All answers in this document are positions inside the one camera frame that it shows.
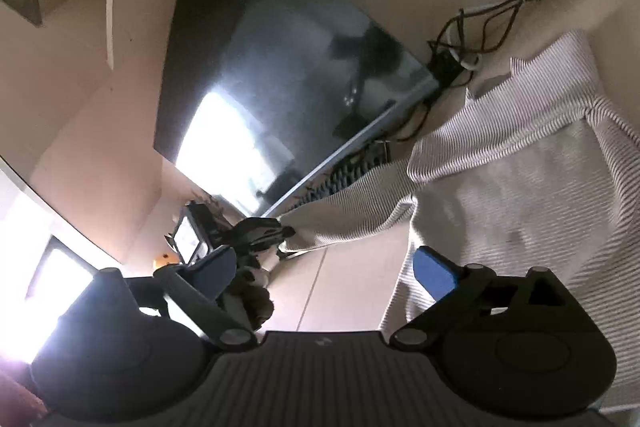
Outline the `black power adapter box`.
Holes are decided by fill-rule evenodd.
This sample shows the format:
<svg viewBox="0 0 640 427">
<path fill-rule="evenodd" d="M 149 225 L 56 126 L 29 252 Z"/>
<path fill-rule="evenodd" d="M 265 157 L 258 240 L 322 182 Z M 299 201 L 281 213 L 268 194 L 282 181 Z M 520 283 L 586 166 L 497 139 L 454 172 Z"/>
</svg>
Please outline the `black power adapter box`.
<svg viewBox="0 0 640 427">
<path fill-rule="evenodd" d="M 439 89 L 448 89 L 464 71 L 463 66 L 449 51 L 435 53 L 426 68 L 436 80 Z"/>
</svg>

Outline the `black curved computer monitor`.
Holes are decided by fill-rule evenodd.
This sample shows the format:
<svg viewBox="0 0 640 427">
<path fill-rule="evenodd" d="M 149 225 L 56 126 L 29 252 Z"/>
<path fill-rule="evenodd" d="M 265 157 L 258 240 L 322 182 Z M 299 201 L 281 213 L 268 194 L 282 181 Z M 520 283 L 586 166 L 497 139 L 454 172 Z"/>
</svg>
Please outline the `black curved computer monitor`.
<svg viewBox="0 0 640 427">
<path fill-rule="evenodd" d="M 208 194 L 269 216 L 436 88 L 347 0 L 177 0 L 154 146 Z"/>
</svg>

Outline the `black computer keyboard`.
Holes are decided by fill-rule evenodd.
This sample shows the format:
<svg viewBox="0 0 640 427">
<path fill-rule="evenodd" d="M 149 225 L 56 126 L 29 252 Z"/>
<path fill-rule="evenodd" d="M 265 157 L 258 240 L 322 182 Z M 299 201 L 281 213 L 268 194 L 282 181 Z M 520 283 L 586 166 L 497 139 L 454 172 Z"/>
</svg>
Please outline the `black computer keyboard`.
<svg viewBox="0 0 640 427">
<path fill-rule="evenodd" d="M 369 171 L 382 167 L 392 160 L 390 140 L 374 140 L 363 148 L 345 156 L 322 173 L 317 180 L 307 183 L 304 191 L 294 196 L 290 211 L 300 206 L 317 202 L 344 190 L 361 179 Z"/>
</svg>

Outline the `beige ribbed knit garment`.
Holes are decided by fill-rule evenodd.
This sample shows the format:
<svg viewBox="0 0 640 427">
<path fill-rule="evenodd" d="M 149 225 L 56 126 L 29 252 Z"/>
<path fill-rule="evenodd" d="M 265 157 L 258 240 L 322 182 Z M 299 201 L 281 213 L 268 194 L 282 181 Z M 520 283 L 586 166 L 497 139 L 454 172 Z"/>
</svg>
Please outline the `beige ribbed knit garment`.
<svg viewBox="0 0 640 427">
<path fill-rule="evenodd" d="M 288 253 L 408 223 L 410 251 L 521 275 L 549 268 L 611 343 L 607 410 L 639 403 L 639 135 L 604 94 L 585 34 L 570 31 L 462 109 L 409 157 L 281 217 Z"/>
</svg>

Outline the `small dark screen device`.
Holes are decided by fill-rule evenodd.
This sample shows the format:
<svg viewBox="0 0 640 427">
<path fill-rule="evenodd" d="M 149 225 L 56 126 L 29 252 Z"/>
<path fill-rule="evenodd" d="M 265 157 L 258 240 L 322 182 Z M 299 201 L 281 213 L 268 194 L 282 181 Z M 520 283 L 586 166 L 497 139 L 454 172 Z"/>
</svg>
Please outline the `small dark screen device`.
<svg viewBox="0 0 640 427">
<path fill-rule="evenodd" d="M 174 231 L 165 239 L 181 263 L 193 265 L 220 247 L 220 234 L 227 229 L 227 221 L 212 202 L 190 200 L 182 207 Z"/>
</svg>

